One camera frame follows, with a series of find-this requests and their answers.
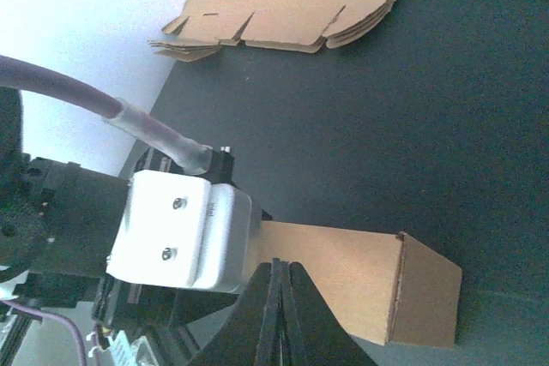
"dark gray table surface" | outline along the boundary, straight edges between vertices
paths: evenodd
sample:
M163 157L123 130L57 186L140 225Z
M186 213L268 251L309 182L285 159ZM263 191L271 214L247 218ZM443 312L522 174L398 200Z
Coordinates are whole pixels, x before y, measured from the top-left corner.
M456 349L361 342L381 366L549 364L548 4L397 0L337 50L176 63L152 113L234 147L277 220L405 230L463 268Z

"screw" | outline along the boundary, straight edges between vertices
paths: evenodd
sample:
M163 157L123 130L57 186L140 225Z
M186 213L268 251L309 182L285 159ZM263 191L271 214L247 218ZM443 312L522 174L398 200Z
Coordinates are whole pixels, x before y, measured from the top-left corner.
M162 260L163 261L170 261L173 258L175 258L175 255L177 254L177 251L172 248L165 248L162 250Z
M178 197L172 204L174 209L185 209L187 207L187 198Z

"cable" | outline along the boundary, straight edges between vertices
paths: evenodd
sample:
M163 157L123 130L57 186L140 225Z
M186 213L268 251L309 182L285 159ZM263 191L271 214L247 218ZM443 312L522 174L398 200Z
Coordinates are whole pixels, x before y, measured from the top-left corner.
M51 321L56 321L58 323L61 323L64 326L66 326L70 330L70 332L72 333L72 336L75 340L76 351L78 353L79 365L80 366L87 366L86 346L84 345L84 339L82 338L82 336L80 334L80 330L78 330L78 327L76 326L76 324L71 319L69 319L68 317L65 317L63 315L57 315L55 313L45 312L44 310L29 308L27 306L24 306L24 305L19 304L17 302L13 302L11 300L2 300L0 302L10 306L13 309L19 310L20 312L27 313L27 314L33 315L33 316L43 317L44 319L49 319Z
M181 136L144 111L72 77L0 55L0 86L44 94L96 113L172 158L185 174L201 175L211 166L211 147Z
M0 85L28 90L92 111L107 119L122 110L122 104L82 81L53 70L0 55Z
M92 331L92 344L94 347L97 347L98 349L94 351L94 361L95 366L101 366L100 361L100 338L99 338L99 332L100 332L100 324L98 322L94 323L94 330Z

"flattened cardboard box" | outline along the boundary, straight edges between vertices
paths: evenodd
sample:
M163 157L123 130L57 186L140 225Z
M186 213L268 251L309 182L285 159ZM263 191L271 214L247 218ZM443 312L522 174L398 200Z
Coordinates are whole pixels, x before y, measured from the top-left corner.
M196 60L220 45L247 45L314 53L346 45L378 24L395 0L187 0L181 16L162 30L178 36L152 47L181 59ZM196 42L210 44L193 50Z
M253 239L250 270L274 257L301 262L348 333L454 346L462 270L407 233L263 222Z

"white wall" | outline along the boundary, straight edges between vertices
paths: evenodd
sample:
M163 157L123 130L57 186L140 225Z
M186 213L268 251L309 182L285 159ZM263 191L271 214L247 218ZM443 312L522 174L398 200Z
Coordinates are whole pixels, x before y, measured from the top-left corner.
M0 0L0 54L55 69L149 111L173 65L148 48L184 0ZM23 94L23 149L117 175L133 139L95 115Z

